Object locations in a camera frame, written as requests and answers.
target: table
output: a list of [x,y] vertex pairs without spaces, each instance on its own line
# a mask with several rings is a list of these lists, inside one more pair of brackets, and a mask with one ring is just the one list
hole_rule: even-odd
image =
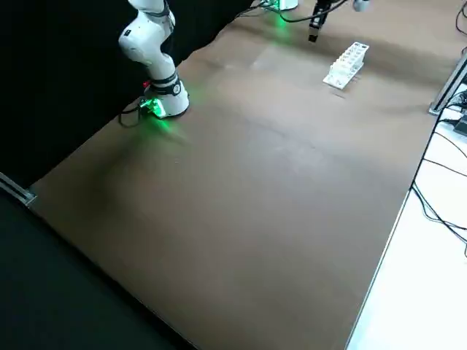
[[[180,66],[186,115],[109,123],[33,210],[201,349],[342,350],[465,46],[456,8],[343,7],[317,44],[308,23],[239,18]],[[323,77],[355,41],[365,67],[336,91]]]
[[[448,109],[444,118],[458,119],[459,113]],[[467,138],[451,126],[440,123],[436,132],[467,152]],[[467,174],[467,159],[439,135],[425,158]],[[441,218],[467,226],[467,178],[423,161],[415,182]],[[445,226],[424,217],[409,191],[347,349],[465,349],[464,249]]]

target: brown table surface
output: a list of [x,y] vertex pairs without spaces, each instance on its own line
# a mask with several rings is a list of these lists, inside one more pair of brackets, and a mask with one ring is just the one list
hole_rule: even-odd
[[[308,23],[238,19],[180,66],[186,115],[109,123],[34,209],[204,350],[343,349],[465,45],[458,6],[347,5],[315,45]],[[328,87],[354,41],[366,65]]]

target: black backdrop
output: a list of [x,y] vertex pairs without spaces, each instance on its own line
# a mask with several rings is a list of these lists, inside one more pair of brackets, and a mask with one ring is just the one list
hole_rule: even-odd
[[[178,65],[252,0],[169,0]],[[126,0],[2,4],[0,171],[28,187],[141,93],[142,67],[120,51],[136,15]]]

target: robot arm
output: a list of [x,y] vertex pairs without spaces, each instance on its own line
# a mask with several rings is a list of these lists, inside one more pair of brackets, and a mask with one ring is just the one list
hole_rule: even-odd
[[149,108],[160,118],[180,115],[188,108],[188,94],[174,61],[161,52],[162,43],[174,30],[174,15],[166,0],[128,2],[138,15],[123,30],[118,42],[128,58],[142,63],[147,69],[150,85],[144,97],[149,101]]
[[[336,2],[339,2],[339,0],[317,0],[316,5],[314,6],[313,15],[318,15],[321,12],[328,11]],[[358,12],[365,11],[369,4],[370,0],[353,0],[353,8]],[[327,17],[328,13],[310,20],[308,37],[309,41],[317,41],[320,29],[323,27]]]

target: cable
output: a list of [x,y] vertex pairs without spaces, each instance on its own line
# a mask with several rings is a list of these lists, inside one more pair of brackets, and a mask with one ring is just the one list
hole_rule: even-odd
[[248,12],[251,12],[253,11],[254,9],[266,9],[266,6],[273,6],[276,4],[276,2],[279,1],[279,0],[276,0],[274,2],[271,2],[269,0],[262,0],[259,2],[258,5],[253,5],[251,7],[248,7],[246,10],[244,11],[241,11],[237,16],[235,16],[235,18],[238,18],[238,17],[257,17],[257,15],[246,15],[246,13]]
[[[442,222],[439,221],[437,218],[435,217],[431,217],[428,212],[426,211],[426,205],[425,205],[425,202],[423,201],[421,195],[418,193],[418,191],[413,187],[412,190],[414,191],[415,195],[417,196],[418,200],[420,201],[420,203],[422,204],[422,209],[423,209],[423,214],[425,215],[425,217],[427,219],[429,219],[430,221],[433,221],[433,222],[437,222],[439,224],[441,224]],[[453,224],[452,222],[449,222],[449,221],[445,221],[451,228],[458,228],[460,230],[467,230],[467,227],[462,227],[462,226],[458,226],[456,224]]]
[[461,175],[461,176],[467,177],[467,174],[464,174],[464,173],[461,173],[460,171],[457,171],[457,170],[451,169],[450,167],[448,167],[448,166],[445,166],[445,165],[443,165],[443,164],[440,164],[440,163],[437,163],[437,162],[435,162],[435,161],[433,161],[433,160],[426,159],[426,158],[423,158],[423,160],[424,160],[424,161],[426,161],[426,162],[429,162],[429,163],[435,164],[435,165],[437,165],[437,166],[441,166],[442,168],[445,168],[445,169],[447,169],[447,170],[449,170],[449,171],[452,171],[453,173],[456,173],[456,174],[459,174],[459,175]]
[[467,18],[467,15],[466,15],[466,13],[465,13],[466,7],[467,7],[467,1],[465,1],[465,2],[463,3],[462,7],[460,8],[460,10],[459,10],[459,12],[458,12],[458,15],[455,16],[455,28],[458,30],[458,32],[460,32],[460,33],[462,33],[462,34],[464,34],[464,35],[467,36],[467,33],[466,33],[465,31],[463,31],[462,29],[460,29],[460,27],[459,27],[459,17],[460,17],[460,15],[462,14],[462,16],[463,16],[464,18]]
[[[412,187],[411,187],[412,190],[414,190],[415,192],[418,192],[418,195],[420,196],[420,198],[422,199],[422,201],[424,202],[424,204],[426,204],[426,206],[433,212],[433,214],[435,214],[435,216],[438,218],[438,220],[440,221],[441,224],[443,224],[454,236],[456,236],[462,243],[464,243],[466,246],[467,246],[467,238],[464,238],[462,237],[457,231],[455,231],[451,226],[448,225],[448,223],[446,221],[444,221],[439,215],[438,213],[433,209],[433,207],[429,204],[429,202],[426,200],[426,198],[423,196],[422,192],[420,191],[419,187],[417,186],[417,183],[414,182]],[[464,251],[464,255],[467,257],[467,248],[466,250]]]
[[464,156],[465,158],[467,158],[467,154],[466,154],[458,145],[456,145],[454,142],[452,142],[451,140],[449,140],[446,136],[441,135],[438,131],[435,131],[434,133],[435,133],[436,135],[442,137],[442,138],[445,139],[446,141],[448,141],[452,146],[454,146],[455,148],[457,148],[457,149],[459,150],[459,152],[462,153],[463,156]]
[[275,9],[273,7],[265,7],[265,8],[268,9],[269,11],[278,13],[279,16],[287,23],[298,23],[298,22],[304,22],[305,20],[312,20],[313,18],[318,18],[318,17],[321,17],[322,15],[325,15],[326,13],[335,11],[336,9],[340,8],[340,6],[342,6],[343,4],[345,4],[348,1],[349,0],[341,0],[340,2],[335,4],[333,7],[327,9],[326,11],[322,11],[320,13],[317,13],[316,15],[311,15],[311,16],[303,17],[303,18],[293,18],[293,19],[284,17],[282,15],[283,11],[281,9]]
[[[140,104],[141,101],[138,101],[138,104],[136,107],[134,108],[131,108],[131,109],[128,109],[126,111],[121,111],[119,114],[118,114],[118,117],[117,117],[117,121],[118,121],[118,124],[120,124],[123,128],[134,128],[135,126],[139,125],[140,122],[141,122],[141,119],[142,119],[142,116],[141,116],[141,108],[139,107],[139,104]],[[138,118],[137,118],[137,121],[134,123],[134,124],[125,124],[123,122],[123,118],[122,118],[122,115],[123,114],[130,114],[130,113],[133,113],[133,112],[136,112],[138,111]]]

